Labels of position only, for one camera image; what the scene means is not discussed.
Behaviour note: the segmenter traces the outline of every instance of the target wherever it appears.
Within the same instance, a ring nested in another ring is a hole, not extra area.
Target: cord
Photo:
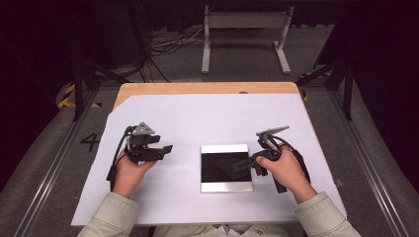
[[[118,163],[120,163],[121,159],[123,159],[125,156],[126,156],[126,154],[124,154],[123,156],[121,156],[121,157],[118,159],[117,164],[115,164],[115,166],[118,166]]]
[[[139,75],[141,76],[141,78],[142,78],[142,81],[144,82],[144,83],[147,83],[148,81],[147,81],[147,78],[145,77],[145,75],[144,75],[144,72],[142,71],[142,68],[141,68],[141,70],[139,70]]]
[[[128,134],[130,132],[131,132],[131,129],[130,129],[130,126],[129,126],[129,127],[126,128],[126,131],[124,132],[124,135],[123,135],[123,137],[120,140],[120,144],[118,144],[118,148],[117,148],[117,151],[115,152],[114,160],[112,162],[112,165],[113,166],[114,165],[117,166],[117,164],[118,164],[119,161],[117,163],[116,163],[116,161],[117,161],[118,155],[120,154],[121,146],[123,145],[124,139],[128,136]]]
[[[289,143],[287,143],[285,140],[283,140],[282,138],[280,138],[280,137],[278,137],[278,136],[275,136],[275,135],[268,135],[268,138],[275,138],[275,139],[278,139],[278,140],[280,140],[280,141],[282,141],[285,145],[287,145],[292,151],[295,151],[295,149],[289,144]],[[272,142],[278,149],[280,149],[281,148],[281,146],[279,146],[278,144],[277,144],[277,142]]]
[[[121,73],[121,74],[117,74],[117,75],[119,75],[119,76],[121,76],[121,77],[126,78],[126,77],[128,77],[128,76],[130,76],[130,75],[134,74],[135,72],[139,71],[139,70],[141,69],[141,67],[142,67],[142,65],[141,65],[141,66],[137,66],[137,67],[133,68],[133,69],[132,69],[132,70],[130,70],[130,71],[123,72],[123,73]],[[109,77],[108,77],[108,76],[106,76],[106,75],[97,75],[97,76],[98,76],[99,78],[109,78]]]
[[[185,45],[192,44],[194,42],[203,42],[202,40],[199,40],[199,38],[203,32],[204,28],[200,28],[198,31],[191,33],[190,36],[187,37],[186,33],[181,34],[179,37],[179,34],[173,36],[171,39],[166,41],[161,41],[159,37],[165,38],[163,35],[157,36],[157,43],[152,45],[150,47],[151,51],[157,52],[157,54],[152,54],[151,56],[159,56],[163,53],[174,53],[180,48],[182,48]]]
[[[161,72],[160,68],[157,66],[157,64],[153,61],[153,59],[149,58],[148,60],[151,61],[151,63],[154,64],[154,66],[156,67],[157,71],[160,73],[160,75],[164,78],[164,80],[166,80],[167,82],[171,82],[169,79],[167,79],[163,73]]]
[[[154,80],[153,80],[153,70],[151,70],[151,67],[150,67],[150,60],[147,60],[147,67],[148,67],[148,70],[150,71],[150,80],[151,80],[151,82],[154,82]]]

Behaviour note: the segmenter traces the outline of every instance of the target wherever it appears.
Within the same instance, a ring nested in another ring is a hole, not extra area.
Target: finger
[[[143,162],[142,164],[138,165],[141,169],[143,169],[144,171],[148,171],[149,169],[151,169],[151,167],[153,167],[155,164],[157,163],[157,161],[147,161],[147,162]]]
[[[284,143],[280,144],[280,147],[281,147],[281,151],[291,151],[291,149]]]
[[[271,170],[275,166],[273,161],[263,156],[256,157],[256,162],[258,162],[260,166],[268,170]]]
[[[125,152],[125,150],[124,150],[124,149],[122,149],[122,150],[120,151],[120,154],[118,155],[118,157],[121,157],[121,156],[124,156],[124,155],[126,155],[126,152]]]

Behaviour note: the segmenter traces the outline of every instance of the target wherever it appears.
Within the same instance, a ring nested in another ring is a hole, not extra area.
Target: white sheet
[[[296,221],[291,192],[277,194],[271,174],[256,176],[253,192],[201,193],[201,146],[248,144],[261,150],[257,131],[289,125],[276,135],[304,157],[312,185],[325,191],[346,215],[299,94],[197,94],[132,96],[108,117],[72,225],[85,225],[109,191],[106,181],[118,143],[129,125],[144,121],[170,154],[148,171],[132,199],[140,205],[137,224]]]

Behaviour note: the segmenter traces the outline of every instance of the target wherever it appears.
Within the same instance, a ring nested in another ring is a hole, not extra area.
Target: black curtain
[[[355,79],[404,175],[419,192],[419,2],[381,2],[367,14],[375,30],[356,59]]]
[[[55,24],[43,1],[0,2],[1,190],[58,113],[55,98],[70,79],[71,62]]]

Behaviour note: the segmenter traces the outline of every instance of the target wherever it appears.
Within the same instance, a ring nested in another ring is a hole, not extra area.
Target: metal stand
[[[336,91],[339,85],[345,79],[345,89],[343,97],[343,111],[347,120],[351,118],[351,99],[352,99],[352,86],[353,86],[353,68],[351,67],[350,60],[339,60],[332,64],[323,66],[322,68],[314,71],[310,75],[296,81],[298,87],[310,82],[322,74],[331,71],[330,77],[327,79],[325,86],[327,90]]]
[[[274,46],[284,74],[290,74],[283,47],[292,17],[293,7],[289,7],[286,12],[210,12],[206,5],[202,73],[210,73],[210,28],[281,28],[281,38],[274,41]]]
[[[83,108],[83,85],[86,84],[88,90],[98,90],[100,81],[94,75],[95,71],[100,71],[112,80],[117,82],[129,83],[125,78],[115,74],[114,72],[88,60],[82,60],[74,66],[74,85],[75,85],[75,100],[76,100],[76,113],[74,121],[77,121],[82,114]]]

